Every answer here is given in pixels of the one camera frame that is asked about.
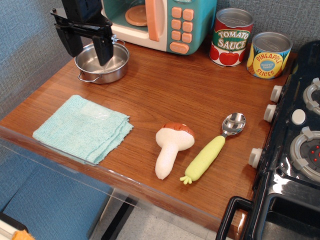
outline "wooden table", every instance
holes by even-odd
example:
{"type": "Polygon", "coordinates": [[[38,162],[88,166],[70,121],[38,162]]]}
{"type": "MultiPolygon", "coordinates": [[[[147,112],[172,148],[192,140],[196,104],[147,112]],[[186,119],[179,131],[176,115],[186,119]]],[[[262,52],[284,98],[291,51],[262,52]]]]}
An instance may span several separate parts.
{"type": "MultiPolygon", "coordinates": [[[[252,76],[246,61],[236,67],[214,64],[210,44],[208,37],[196,53],[182,56],[127,43],[128,72],[110,84],[78,80],[72,60],[0,122],[0,137],[217,231],[232,196],[252,199],[256,170],[248,164],[249,156],[252,148],[265,145],[271,126],[263,120],[265,109],[272,104],[274,85],[286,82],[296,54],[290,54],[283,76],[265,80],[252,76]],[[97,166],[70,160],[32,138],[72,95],[124,113],[134,126],[97,166]],[[245,115],[244,130],[226,139],[198,181],[184,185],[179,178],[189,163],[222,133],[223,120],[233,112],[245,115]],[[160,180],[155,164],[161,149],[155,136],[168,122],[186,124],[196,137],[193,147],[177,154],[170,175],[160,180]]],[[[234,235],[241,218],[239,213],[233,221],[234,235]]]]}

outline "yellow spoon handle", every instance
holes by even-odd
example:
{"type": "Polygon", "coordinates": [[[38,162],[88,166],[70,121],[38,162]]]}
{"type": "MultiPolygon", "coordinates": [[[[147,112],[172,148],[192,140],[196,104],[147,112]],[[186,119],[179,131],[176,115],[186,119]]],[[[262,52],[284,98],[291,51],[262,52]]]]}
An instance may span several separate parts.
{"type": "Polygon", "coordinates": [[[180,181],[186,185],[198,180],[216,159],[225,142],[226,138],[222,135],[209,142],[186,168],[185,176],[180,177],[180,181]]]}

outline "tile floor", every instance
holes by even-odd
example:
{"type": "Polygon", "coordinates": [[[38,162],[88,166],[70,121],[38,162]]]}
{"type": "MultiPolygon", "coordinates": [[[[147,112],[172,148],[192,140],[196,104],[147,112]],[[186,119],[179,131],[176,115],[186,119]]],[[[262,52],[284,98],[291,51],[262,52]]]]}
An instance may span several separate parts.
{"type": "MultiPolygon", "coordinates": [[[[100,240],[122,202],[111,199],[91,240],[100,240]]],[[[139,201],[116,240],[214,240],[216,233],[152,204],[139,201]]]]}

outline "orange button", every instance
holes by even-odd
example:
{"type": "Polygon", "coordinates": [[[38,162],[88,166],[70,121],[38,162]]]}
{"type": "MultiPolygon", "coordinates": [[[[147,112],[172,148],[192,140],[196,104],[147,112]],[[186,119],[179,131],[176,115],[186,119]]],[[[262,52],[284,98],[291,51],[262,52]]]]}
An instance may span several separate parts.
{"type": "Polygon", "coordinates": [[[194,11],[192,9],[183,10],[183,19],[187,21],[194,19],[194,11]]]}
{"type": "Polygon", "coordinates": [[[173,29],[176,29],[176,30],[181,29],[181,21],[180,21],[180,20],[177,20],[177,19],[173,19],[173,20],[171,21],[171,27],[172,27],[173,29]]]}
{"type": "Polygon", "coordinates": [[[174,6],[172,9],[171,9],[171,15],[172,17],[176,18],[176,19],[179,19],[182,17],[182,9],[180,7],[176,7],[174,6]]]}
{"type": "Polygon", "coordinates": [[[182,23],[182,30],[188,33],[192,32],[192,29],[194,29],[194,24],[190,21],[184,21],[182,23]]]}
{"type": "Polygon", "coordinates": [[[191,41],[192,41],[192,34],[184,32],[182,34],[182,42],[189,44],[191,43],[191,41]]]}
{"type": "Polygon", "coordinates": [[[185,43],[181,42],[172,42],[170,43],[171,51],[178,53],[178,54],[186,54],[189,51],[189,46],[185,43]]]}
{"type": "Polygon", "coordinates": [[[171,38],[173,40],[179,41],[181,39],[181,32],[173,30],[171,32],[171,38]]]}

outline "folded cloth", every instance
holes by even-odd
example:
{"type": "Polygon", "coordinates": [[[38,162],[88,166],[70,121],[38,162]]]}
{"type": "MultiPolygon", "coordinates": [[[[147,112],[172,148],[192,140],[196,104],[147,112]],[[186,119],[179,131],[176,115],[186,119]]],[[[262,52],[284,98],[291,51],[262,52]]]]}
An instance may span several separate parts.
{"type": "Polygon", "coordinates": [[[33,137],[71,158],[98,164],[133,127],[129,116],[73,95],[33,132],[33,137]]]}

